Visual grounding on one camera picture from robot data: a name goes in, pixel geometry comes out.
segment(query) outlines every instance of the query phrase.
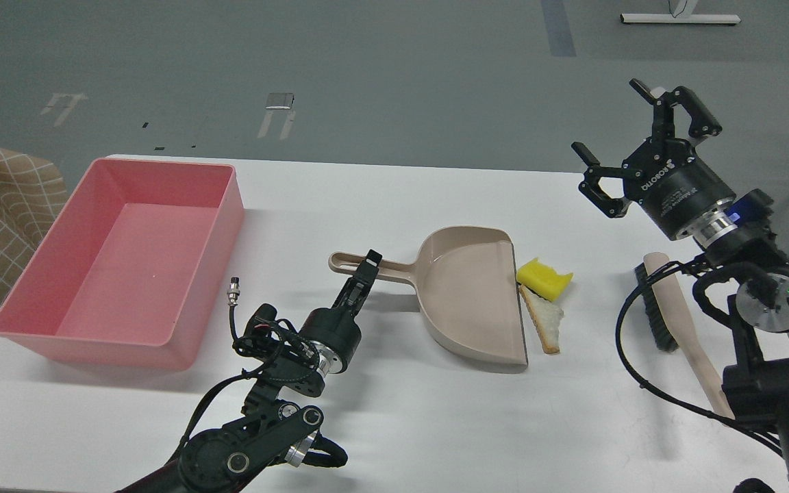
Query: white table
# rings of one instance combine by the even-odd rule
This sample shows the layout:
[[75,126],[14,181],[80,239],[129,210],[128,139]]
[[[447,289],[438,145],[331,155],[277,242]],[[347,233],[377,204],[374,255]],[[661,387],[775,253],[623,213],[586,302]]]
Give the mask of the white table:
[[[447,225],[501,228],[517,266],[539,256],[574,272],[558,301],[561,355],[542,353],[523,312],[529,367],[516,374],[442,349],[411,288],[377,281],[349,370],[329,375],[319,399],[283,392],[322,408],[323,433],[349,463],[267,468],[248,490],[732,491],[759,477],[786,491],[777,456],[640,390],[620,366],[614,321],[635,286],[632,268],[651,251],[684,261],[698,253],[689,240],[668,241],[638,207],[605,218],[578,193],[578,174],[204,162],[237,168],[247,208],[227,269],[242,280],[240,323],[269,302],[299,326],[331,305],[346,279],[329,271],[330,253],[375,249],[412,262],[425,237]],[[160,467],[200,396],[255,365],[229,348],[225,289],[222,280],[200,355],[183,372],[52,362],[0,338],[0,488],[110,491]],[[636,368],[707,407],[684,357],[655,349],[636,305],[624,329]],[[693,308],[721,370],[734,362],[729,330]],[[768,358],[789,356],[786,336],[761,336]],[[237,418],[249,386],[231,385],[197,431]]]

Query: black bristles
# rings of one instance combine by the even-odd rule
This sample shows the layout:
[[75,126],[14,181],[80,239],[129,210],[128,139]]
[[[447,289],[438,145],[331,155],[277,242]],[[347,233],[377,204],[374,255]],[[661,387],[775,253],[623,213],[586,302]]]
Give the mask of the black bristles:
[[677,341],[671,335],[663,314],[660,312],[660,304],[657,297],[653,294],[653,288],[647,285],[647,269],[644,264],[639,264],[635,268],[635,278],[638,279],[638,286],[641,288],[641,297],[644,299],[644,312],[647,320],[651,323],[651,333],[657,343],[657,348],[661,351],[671,353],[677,349]]

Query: bread slice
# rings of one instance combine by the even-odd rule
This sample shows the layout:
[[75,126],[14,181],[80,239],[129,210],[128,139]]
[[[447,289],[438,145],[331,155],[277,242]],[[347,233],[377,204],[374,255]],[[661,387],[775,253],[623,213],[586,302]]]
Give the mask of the bread slice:
[[544,352],[547,355],[558,355],[560,352],[558,327],[564,312],[555,303],[543,299],[523,284],[519,285],[519,294],[522,294],[525,306],[529,308],[531,321],[534,322],[535,329],[541,337],[541,346],[544,347]]

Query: black wire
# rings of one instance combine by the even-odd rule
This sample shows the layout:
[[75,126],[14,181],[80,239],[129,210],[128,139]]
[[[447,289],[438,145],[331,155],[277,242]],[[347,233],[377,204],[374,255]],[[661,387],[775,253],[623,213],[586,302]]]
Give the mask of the black wire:
[[194,408],[194,413],[191,414],[190,420],[188,421],[188,427],[185,428],[184,434],[181,435],[178,446],[175,447],[175,452],[173,452],[166,462],[171,462],[175,461],[175,459],[178,459],[179,455],[181,455],[181,450],[184,448],[185,444],[188,443],[188,440],[190,440],[191,433],[194,433],[194,428],[197,427],[197,423],[199,423],[200,418],[203,417],[203,413],[206,412],[206,409],[209,409],[210,403],[212,403],[212,400],[215,399],[221,390],[224,390],[229,384],[240,380],[247,380],[245,374],[234,375],[234,377],[219,381],[218,384],[206,392],[203,398],[200,399],[200,403],[197,403],[197,408]]
[[742,427],[742,425],[735,421],[735,419],[721,416],[714,412],[708,411],[708,409],[703,409],[697,405],[692,405],[692,403],[676,399],[676,397],[671,396],[670,394],[666,393],[666,391],[663,391],[659,387],[649,383],[649,381],[642,377],[642,375],[639,374],[639,372],[634,367],[632,367],[631,363],[629,363],[629,359],[626,357],[626,352],[623,350],[622,337],[623,321],[626,318],[626,312],[629,311],[629,307],[632,306],[632,303],[635,302],[639,296],[641,296],[641,293],[645,288],[651,287],[661,279],[669,277],[669,275],[675,274],[676,272],[689,270],[691,268],[690,265],[678,264],[679,262],[669,262],[668,264],[661,266],[661,268],[658,268],[647,277],[647,281],[644,285],[639,285],[635,288],[635,290],[632,290],[632,293],[629,293],[629,296],[626,296],[626,300],[623,302],[623,308],[620,308],[620,314],[617,316],[616,328],[614,329],[614,342],[616,343],[617,355],[620,357],[620,362],[623,363],[623,368],[626,368],[626,371],[629,372],[629,375],[631,375],[632,378],[638,382],[642,389],[648,390],[654,396],[657,396],[669,403],[673,403],[673,405],[678,405],[700,416],[719,421],[724,425],[727,425],[727,427],[739,431],[739,433],[745,434],[746,436],[751,437],[751,439],[757,440],[769,448],[772,452],[781,456],[781,449],[779,446],[780,442],[774,437],[771,437],[771,435],[756,433],[755,431],[748,430],[747,428]]
[[[245,331],[246,335],[243,336],[243,338],[238,337],[236,333],[236,322],[234,320],[235,308],[236,306],[229,307],[229,328],[231,329],[231,337],[233,338],[234,348],[238,346],[239,340],[244,338],[251,339],[252,337],[256,337],[257,335],[251,332],[251,330],[255,329],[255,327],[247,327],[247,330]],[[284,323],[286,327],[281,327],[281,325],[279,325],[282,323]],[[173,454],[169,457],[169,460],[167,462],[170,462],[173,459],[177,459],[179,455],[181,455],[181,450],[184,448],[185,444],[187,444],[188,441],[190,440],[190,435],[194,433],[194,428],[197,428],[197,424],[199,424],[200,418],[203,417],[203,413],[206,412],[206,409],[209,409],[209,406],[211,405],[215,397],[219,393],[221,393],[221,391],[224,390],[229,384],[240,380],[251,380],[252,378],[274,381],[275,383],[294,383],[295,381],[305,380],[310,375],[312,375],[313,372],[316,371],[321,360],[321,354],[319,353],[318,349],[316,349],[316,347],[310,343],[309,340],[307,340],[306,338],[304,338],[303,336],[297,333],[297,330],[295,330],[294,325],[291,324],[291,322],[288,319],[282,318],[276,320],[275,324],[273,325],[265,324],[264,327],[269,328],[270,331],[272,331],[279,337],[279,339],[276,341],[277,344],[275,346],[275,349],[273,349],[272,352],[260,352],[260,351],[250,352],[250,351],[246,351],[244,347],[240,347],[240,349],[242,350],[237,349],[239,355],[257,358],[263,362],[257,368],[254,368],[252,371],[247,371],[243,369],[241,374],[234,375],[234,377],[230,377],[225,380],[219,381],[219,383],[217,383],[214,387],[209,389],[209,391],[207,391],[205,395],[201,397],[200,402],[197,403],[197,408],[194,408],[194,412],[193,414],[191,414],[190,420],[188,421],[188,426],[187,428],[185,428],[184,434],[182,434],[181,439],[179,439],[178,447],[176,447],[175,452],[173,452]],[[309,369],[307,370],[306,374],[300,375],[300,377],[294,377],[294,378],[266,377],[265,378],[263,375],[264,370],[270,368],[273,365],[273,363],[275,363],[276,359],[279,358],[279,356],[281,356],[281,354],[286,349],[286,343],[291,343],[295,351],[300,351],[301,349],[309,349],[309,351],[312,353],[312,356],[310,358],[306,358],[307,361],[310,363],[308,365]]]
[[684,2],[684,8],[681,9],[680,12],[678,13],[671,12],[671,0],[668,0],[668,3],[669,3],[669,15],[672,16],[673,18],[677,18],[677,16],[684,13],[684,10],[686,10],[686,2]]
[[239,339],[238,335],[236,335],[236,321],[234,320],[236,315],[236,306],[231,305],[229,309],[229,322],[231,323],[231,337],[233,338],[233,342],[236,342]]

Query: gray floor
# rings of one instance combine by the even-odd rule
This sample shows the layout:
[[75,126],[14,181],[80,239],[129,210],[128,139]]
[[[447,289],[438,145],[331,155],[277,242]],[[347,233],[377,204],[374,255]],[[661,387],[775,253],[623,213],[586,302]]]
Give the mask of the gray floor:
[[[667,9],[0,2],[0,146],[53,160],[69,188],[110,153],[582,171],[573,140],[616,165],[649,134],[638,77],[699,94],[724,127],[699,155],[739,194],[776,199],[789,252],[789,2],[699,2],[741,16],[734,27],[619,22]],[[277,112],[259,138],[267,94],[285,91],[288,137]]]

